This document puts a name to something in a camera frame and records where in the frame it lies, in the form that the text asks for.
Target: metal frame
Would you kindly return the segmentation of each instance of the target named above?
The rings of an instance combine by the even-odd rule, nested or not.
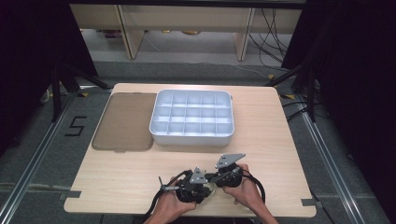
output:
[[[33,155],[32,159],[30,159],[29,164],[23,171],[22,176],[18,180],[18,183],[15,185],[14,189],[8,195],[6,202],[1,206],[0,211],[0,221],[1,223],[9,223],[9,221],[14,216],[14,213],[17,211],[17,208],[24,196],[24,193],[29,188],[29,184],[32,181],[35,173],[37,172],[38,168],[40,167],[41,162],[43,161],[44,157],[47,154],[47,151],[50,147],[50,144],[58,132],[63,120],[64,115],[67,112],[67,109],[76,98],[76,92],[69,92],[66,96],[64,101],[64,109],[62,110],[59,117],[51,123],[49,129],[46,132],[43,140],[41,141],[40,145],[38,146],[35,154]]]
[[[296,95],[296,101],[303,101],[303,97]],[[334,184],[335,189],[337,190],[338,195],[340,196],[341,202],[343,203],[346,213],[349,216],[349,219],[352,223],[366,223],[361,210],[358,207],[350,189],[347,186],[344,178],[342,177],[337,164],[332,158],[332,154],[324,142],[320,131],[318,130],[317,124],[309,118],[307,113],[303,113],[304,122],[308,131],[311,133],[312,138],[314,139],[315,145],[317,146],[320,157],[323,160],[323,163],[329,172],[329,176]]]
[[[332,5],[329,0],[61,0],[67,4],[98,5],[136,5],[136,6],[172,6],[172,7],[266,7],[303,9],[306,7],[326,7]]]

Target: wrist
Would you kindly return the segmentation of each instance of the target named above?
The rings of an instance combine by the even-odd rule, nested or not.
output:
[[[153,214],[145,221],[144,224],[167,224],[167,222],[163,217]]]
[[[264,224],[278,223],[263,201],[256,203],[251,210]]]

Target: metal bracket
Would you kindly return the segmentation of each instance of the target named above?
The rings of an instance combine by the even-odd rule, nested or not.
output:
[[[180,189],[180,187],[178,187],[178,186],[166,186],[165,184],[163,184],[163,181],[161,180],[161,177],[158,176],[158,178],[160,179],[161,189],[162,189],[163,191],[170,191],[170,190],[177,190],[177,189]]]
[[[240,159],[244,158],[246,156],[245,153],[239,153],[239,154],[222,154],[220,156],[220,159],[218,161],[218,163],[215,165],[216,169],[219,168],[224,168],[227,167],[231,164],[233,164],[236,161],[239,161]]]
[[[192,173],[191,184],[206,184],[207,179],[205,178],[204,174],[202,174],[201,170],[198,167],[195,167],[194,173]]]

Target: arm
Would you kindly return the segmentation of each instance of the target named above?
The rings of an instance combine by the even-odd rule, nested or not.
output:
[[[196,203],[183,203],[178,200],[174,191],[165,192],[144,224],[165,224],[176,220],[186,212],[195,209]]]
[[[248,175],[248,166],[246,164],[238,164],[244,170],[244,174]],[[278,222],[272,216],[265,203],[262,201],[256,184],[243,177],[241,184],[236,188],[224,187],[224,192],[235,197],[235,204],[241,203],[250,209],[264,224],[277,224]]]

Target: wire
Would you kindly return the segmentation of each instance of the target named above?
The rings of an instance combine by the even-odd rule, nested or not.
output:
[[[249,171],[247,171],[247,170],[242,170],[242,171],[245,171],[246,173],[248,173],[249,175],[252,175]]]
[[[99,223],[100,223],[100,224],[103,223],[103,219],[104,219],[104,218],[105,218],[105,215],[101,215],[101,216],[100,216],[100,220],[99,220]]]
[[[306,104],[306,102],[305,102],[305,101],[293,102],[293,103],[289,103],[289,104],[282,105],[282,107],[286,107],[286,106],[288,106],[288,105],[297,105],[297,104]]]
[[[173,182],[177,181],[177,179],[183,175],[187,175],[191,170],[186,170],[181,172],[180,174],[178,174],[177,176],[173,177],[169,183],[167,185],[165,185],[165,187],[169,187]],[[161,195],[163,195],[164,191],[163,191],[163,186],[161,186],[161,188],[157,191],[157,193],[155,194],[154,198],[152,199],[151,202],[151,206],[148,209],[147,213],[145,215],[143,215],[143,222],[145,222],[149,216],[151,215],[151,212],[154,210],[155,204],[157,203],[158,199],[161,197]]]
[[[262,183],[258,179],[256,179],[256,177],[254,177],[253,175],[242,175],[242,177],[248,178],[259,187],[260,192],[262,194],[262,201],[265,203],[265,190],[264,187],[262,186]]]
[[[304,107],[303,109],[295,112],[294,114],[287,116],[288,122],[291,121],[292,119],[294,119],[295,117],[297,117],[298,115],[306,112],[307,110],[308,110],[308,107]]]
[[[264,49],[262,46],[264,44],[264,42],[262,42],[261,45],[259,45],[256,40],[253,38],[253,36],[249,35],[250,39],[253,41],[253,43],[259,48],[260,51],[266,53],[268,56],[270,56],[271,58],[277,60],[279,63],[282,63],[283,61],[281,59],[279,59],[278,57],[276,57],[273,53],[271,53],[270,51]]]
[[[226,172],[226,173],[224,173],[224,174],[222,174],[222,175],[213,177],[209,182],[210,182],[210,183],[216,182],[216,181],[221,180],[221,179],[224,178],[225,176],[230,175],[230,174],[232,174],[232,173],[233,173],[232,171],[229,171],[229,172]]]
[[[266,23],[267,26],[268,26],[268,34],[267,34],[267,36],[265,37],[265,39],[264,39],[263,41],[264,41],[264,43],[266,43],[266,44],[267,44],[268,46],[270,46],[271,48],[273,48],[273,49],[278,49],[280,55],[282,56],[282,58],[285,58],[285,50],[283,50],[283,49],[281,48],[280,45],[282,45],[282,46],[283,46],[284,48],[286,48],[286,49],[288,49],[288,48],[279,40],[279,38],[278,38],[278,36],[277,36],[277,29],[276,29],[276,9],[273,8],[272,11],[273,11],[273,20],[272,20],[271,25],[270,25],[270,23],[268,22],[268,20],[267,20],[267,18],[266,18],[266,16],[265,16],[264,10],[262,9],[262,15],[263,15],[263,17],[264,17],[264,19],[265,19],[265,23]],[[271,36],[272,36],[273,39],[275,40],[275,42],[276,42],[276,44],[277,44],[277,47],[274,47],[274,46],[272,46],[272,45],[270,45],[270,44],[268,44],[268,43],[266,42],[266,39],[268,38],[269,34],[271,34]]]
[[[156,47],[145,35],[143,36],[143,38],[145,38],[145,39],[148,41],[148,43],[149,43],[154,49],[156,49],[158,52],[162,52],[162,51],[161,51],[159,48],[157,48],[157,47]],[[163,58],[164,58],[166,61],[169,61],[169,62],[171,62],[171,63],[201,64],[201,63],[188,63],[188,62],[183,62],[183,61],[169,60],[169,59],[167,59],[166,57],[163,57]],[[202,64],[214,64],[214,65],[219,65],[218,63],[202,63]],[[229,65],[229,66],[232,66],[232,67],[237,68],[237,69],[242,70],[242,71],[247,71],[247,72],[256,73],[256,74],[258,74],[258,75],[260,75],[260,76],[262,76],[262,77],[265,77],[265,78],[269,79],[269,77],[267,77],[266,75],[264,75],[264,74],[262,74],[262,73],[260,73],[260,72],[258,72],[258,71],[255,71],[255,70],[242,68],[242,67],[239,67],[238,65],[230,64],[230,63],[224,63],[223,65]],[[279,69],[279,68],[275,68],[275,67],[271,67],[271,66],[266,66],[266,67],[271,68],[271,69],[274,69],[274,70],[278,70],[278,71],[283,71],[283,72],[289,71],[289,70],[287,70],[287,69]]]
[[[323,202],[317,197],[317,195],[314,193],[314,191],[312,191],[311,188],[309,188],[309,191],[311,191],[312,196],[314,197],[315,201],[317,201],[317,203],[321,203],[321,207],[323,209],[323,212],[326,214],[326,216],[329,218],[330,222],[332,224],[335,224],[334,220],[332,219],[332,217],[330,216],[330,213],[327,211],[327,209],[324,207]]]

